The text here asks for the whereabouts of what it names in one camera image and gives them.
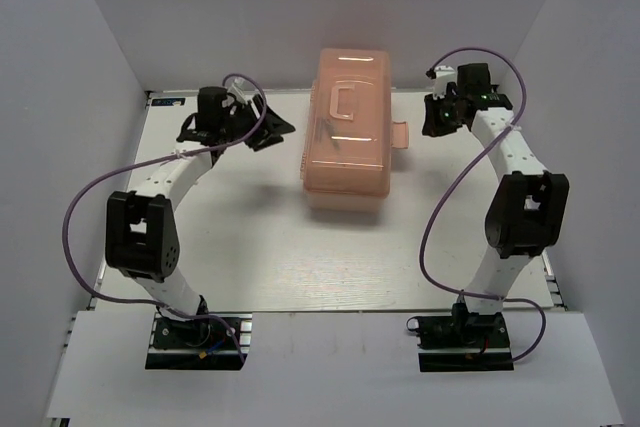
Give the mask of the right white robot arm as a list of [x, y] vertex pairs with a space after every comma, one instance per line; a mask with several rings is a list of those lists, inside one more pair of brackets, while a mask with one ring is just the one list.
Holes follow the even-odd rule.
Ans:
[[442, 137], [465, 127], [481, 144], [498, 180], [484, 220], [487, 249], [460, 294], [468, 311], [451, 321], [453, 337], [472, 346], [484, 338], [483, 315], [500, 312], [520, 273], [556, 244], [566, 208], [569, 180], [538, 160], [516, 128], [509, 98], [496, 91], [485, 63], [437, 66], [425, 98], [423, 133]]

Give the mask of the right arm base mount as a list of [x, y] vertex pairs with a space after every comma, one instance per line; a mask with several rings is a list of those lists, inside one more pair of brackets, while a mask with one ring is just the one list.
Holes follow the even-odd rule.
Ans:
[[406, 330], [418, 339], [422, 373], [513, 371], [514, 361], [502, 314], [472, 314], [466, 321], [453, 314], [410, 317]]

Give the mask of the yellow needle-nose pliers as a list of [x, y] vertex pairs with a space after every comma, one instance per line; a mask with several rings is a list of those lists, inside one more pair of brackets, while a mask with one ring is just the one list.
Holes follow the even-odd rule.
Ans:
[[315, 134], [317, 143], [327, 140], [336, 151], [340, 150], [339, 140], [334, 138], [335, 128], [328, 118], [320, 118], [316, 121]]

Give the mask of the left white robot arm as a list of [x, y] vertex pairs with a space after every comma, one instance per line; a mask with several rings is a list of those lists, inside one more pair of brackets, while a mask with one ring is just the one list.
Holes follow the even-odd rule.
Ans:
[[204, 316], [206, 301], [178, 267], [175, 211], [230, 144], [258, 152], [294, 131], [260, 94], [247, 100], [236, 88], [204, 87], [197, 110], [180, 127], [174, 155], [136, 188], [107, 200], [106, 264], [143, 287], [162, 315], [177, 320], [177, 334], [188, 345], [205, 343], [212, 324]]

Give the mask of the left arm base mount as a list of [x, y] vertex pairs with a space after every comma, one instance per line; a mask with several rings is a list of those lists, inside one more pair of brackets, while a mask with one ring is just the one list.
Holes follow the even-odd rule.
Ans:
[[146, 355], [146, 370], [239, 371], [243, 367], [235, 343], [248, 357], [251, 314], [223, 315], [217, 321], [178, 321], [156, 314]]

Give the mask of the pink plastic toolbox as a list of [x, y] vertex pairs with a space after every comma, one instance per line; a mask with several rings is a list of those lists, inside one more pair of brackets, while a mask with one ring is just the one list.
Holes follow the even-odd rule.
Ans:
[[[315, 141], [328, 118], [340, 150]], [[376, 213], [391, 188], [394, 149], [409, 146], [405, 122], [392, 119], [390, 56], [380, 50], [326, 48], [312, 85], [300, 177], [309, 206]]]

